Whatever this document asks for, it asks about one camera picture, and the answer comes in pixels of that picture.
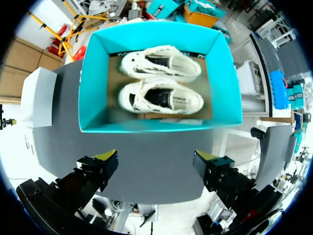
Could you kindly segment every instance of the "paper tag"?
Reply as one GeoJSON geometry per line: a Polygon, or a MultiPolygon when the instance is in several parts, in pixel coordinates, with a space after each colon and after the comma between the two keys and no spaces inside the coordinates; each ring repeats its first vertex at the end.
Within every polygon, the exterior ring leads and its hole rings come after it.
{"type": "Polygon", "coordinates": [[[202,125],[203,120],[202,119],[165,118],[165,119],[162,119],[160,122],[189,124],[189,125],[202,125]]]}

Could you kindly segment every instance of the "machine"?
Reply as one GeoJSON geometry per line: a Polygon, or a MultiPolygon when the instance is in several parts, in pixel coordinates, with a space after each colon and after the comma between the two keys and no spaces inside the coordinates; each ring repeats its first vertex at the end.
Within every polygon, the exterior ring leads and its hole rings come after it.
{"type": "MultiPolygon", "coordinates": [[[[249,179],[233,168],[234,161],[196,150],[193,166],[205,187],[215,191],[224,205],[236,217],[224,234],[256,234],[268,225],[268,218],[281,209],[275,209],[282,194],[270,185],[261,191],[254,189],[255,180],[249,179]]],[[[17,194],[26,211],[45,234],[119,234],[90,224],[75,212],[84,208],[99,189],[103,191],[118,167],[117,151],[93,158],[87,156],[77,161],[77,168],[55,183],[47,184],[39,178],[27,180],[17,187],[17,194]]],[[[204,235],[221,234],[218,225],[212,226],[209,216],[199,217],[204,235]]]]}

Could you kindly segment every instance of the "orange box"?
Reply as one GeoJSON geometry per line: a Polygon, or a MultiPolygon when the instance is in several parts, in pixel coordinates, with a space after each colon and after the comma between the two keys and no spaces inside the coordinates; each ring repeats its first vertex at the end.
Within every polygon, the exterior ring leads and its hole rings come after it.
{"type": "Polygon", "coordinates": [[[184,6],[184,18],[187,23],[197,24],[204,27],[212,28],[219,19],[200,12],[192,12],[187,5],[184,6]]]}

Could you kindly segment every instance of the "sneaker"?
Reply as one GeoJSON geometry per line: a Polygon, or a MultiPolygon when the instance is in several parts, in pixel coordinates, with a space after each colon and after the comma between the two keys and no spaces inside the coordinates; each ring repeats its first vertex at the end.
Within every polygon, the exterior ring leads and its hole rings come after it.
{"type": "Polygon", "coordinates": [[[203,98],[170,79],[147,79],[126,85],[119,93],[120,106],[132,113],[193,114],[203,98]]]}
{"type": "Polygon", "coordinates": [[[136,79],[170,78],[192,82],[201,74],[200,65],[173,46],[158,46],[127,54],[120,70],[136,79]]]}

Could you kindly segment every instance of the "yellow tripod stand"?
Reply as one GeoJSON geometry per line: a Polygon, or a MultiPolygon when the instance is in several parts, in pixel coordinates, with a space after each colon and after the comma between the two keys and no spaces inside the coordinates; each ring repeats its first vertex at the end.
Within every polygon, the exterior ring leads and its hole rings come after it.
{"type": "Polygon", "coordinates": [[[74,19],[70,28],[69,35],[67,37],[62,38],[59,34],[54,32],[51,28],[49,28],[44,22],[39,20],[35,15],[33,15],[31,12],[28,12],[28,15],[30,15],[35,21],[41,24],[43,28],[45,28],[49,33],[51,33],[54,37],[56,37],[60,41],[59,45],[59,55],[62,55],[63,53],[67,53],[68,56],[71,58],[72,61],[74,61],[73,56],[70,54],[68,48],[73,49],[73,47],[69,44],[69,41],[72,37],[77,36],[79,34],[85,33],[87,31],[98,29],[99,27],[94,27],[90,29],[82,30],[82,25],[86,18],[90,19],[100,19],[100,20],[107,20],[107,18],[99,17],[99,16],[84,16],[84,15],[77,15],[73,11],[73,9],[68,5],[68,3],[65,0],[62,0],[64,5],[69,9],[69,11],[74,15],[74,19]],[[74,25],[76,23],[76,20],[79,22],[79,25],[74,29],[74,25]]]}

